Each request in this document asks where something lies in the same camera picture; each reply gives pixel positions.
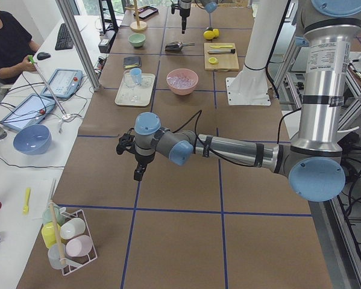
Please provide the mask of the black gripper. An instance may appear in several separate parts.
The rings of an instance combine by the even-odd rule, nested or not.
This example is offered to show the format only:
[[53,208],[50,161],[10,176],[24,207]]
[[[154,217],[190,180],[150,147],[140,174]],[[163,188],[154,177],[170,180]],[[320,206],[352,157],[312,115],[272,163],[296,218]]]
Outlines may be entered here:
[[177,2],[173,2],[171,4],[171,13],[175,14],[176,10],[180,11],[181,16],[181,33],[184,34],[186,32],[187,26],[187,17],[190,16],[192,1],[191,0],[178,0]]
[[119,143],[116,146],[116,153],[122,155],[124,152],[129,152],[134,155],[137,161],[137,167],[134,170],[134,180],[141,181],[146,172],[148,164],[154,160],[155,152],[152,149],[141,148],[137,143],[137,137],[132,134],[133,128],[130,128],[126,133],[119,138]]

